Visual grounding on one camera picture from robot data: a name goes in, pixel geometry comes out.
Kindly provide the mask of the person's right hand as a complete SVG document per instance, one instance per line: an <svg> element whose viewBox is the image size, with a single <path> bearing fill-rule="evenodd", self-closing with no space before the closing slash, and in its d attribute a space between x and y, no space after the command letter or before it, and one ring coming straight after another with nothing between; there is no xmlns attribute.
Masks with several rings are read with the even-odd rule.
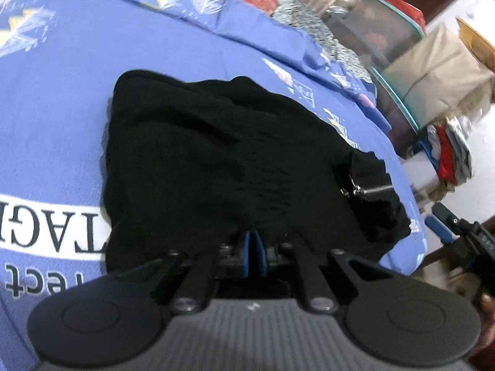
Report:
<svg viewBox="0 0 495 371"><path fill-rule="evenodd" d="M494 341L495 303L494 298L482 293L478 312L481 319L481 333L476 346L471 350L470 357L486 349Z"/></svg>

